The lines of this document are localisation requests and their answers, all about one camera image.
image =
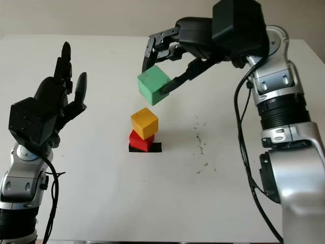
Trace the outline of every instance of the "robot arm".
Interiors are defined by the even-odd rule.
[[[36,216],[43,192],[48,188],[49,177],[45,174],[50,166],[54,179],[55,169],[52,148],[59,146],[59,131],[67,122],[86,109],[83,104],[87,75],[78,79],[75,99],[68,103],[72,92],[71,48],[65,42],[62,55],[57,59],[53,77],[46,78],[33,98],[12,105],[9,130],[17,143],[11,150],[11,167],[0,184],[0,243],[34,243]],[[58,194],[55,186],[54,195]],[[50,219],[55,216],[53,201]]]
[[[260,156],[260,174],[265,195],[282,206],[283,239],[255,202],[280,242],[319,244],[325,240],[324,147],[306,110],[297,69],[287,58],[288,45],[284,29],[265,26],[258,3],[221,0],[213,7],[212,19],[183,18],[175,28],[151,35],[143,71],[166,59],[181,59],[185,52],[196,57],[184,74],[161,88],[164,95],[221,61],[231,61],[236,68],[249,64],[262,145],[269,148]],[[241,137],[239,116],[237,120]],[[243,159],[249,166],[248,158]],[[257,185],[248,179],[255,200]]]

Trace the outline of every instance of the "white wall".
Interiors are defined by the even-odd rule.
[[[212,16],[218,0],[0,0],[4,34],[147,36],[185,16]],[[267,24],[305,39],[325,60],[324,0],[259,0]]]

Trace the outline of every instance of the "red cube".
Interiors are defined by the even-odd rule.
[[[132,147],[142,151],[149,152],[150,146],[154,140],[154,135],[150,136],[146,140],[142,140],[142,138],[137,134],[137,132],[132,130],[129,139],[130,139],[130,145]]]

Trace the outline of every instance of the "black base marker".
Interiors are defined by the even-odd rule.
[[[130,144],[128,145],[128,151],[130,153],[146,153],[146,151],[139,150],[137,148],[132,147]],[[161,153],[161,142],[152,143],[148,153]]]

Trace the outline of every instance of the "cube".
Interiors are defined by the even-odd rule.
[[[170,81],[170,78],[155,65],[138,76],[139,91],[151,105],[155,105],[169,95],[162,95],[160,91]]]
[[[130,145],[136,149],[149,152],[150,146],[154,140],[154,135],[150,136],[146,140],[142,140],[142,138],[135,132],[135,130],[132,130],[130,136]]]
[[[142,138],[148,139],[158,131],[158,118],[148,108],[144,108],[131,116],[133,129]]]

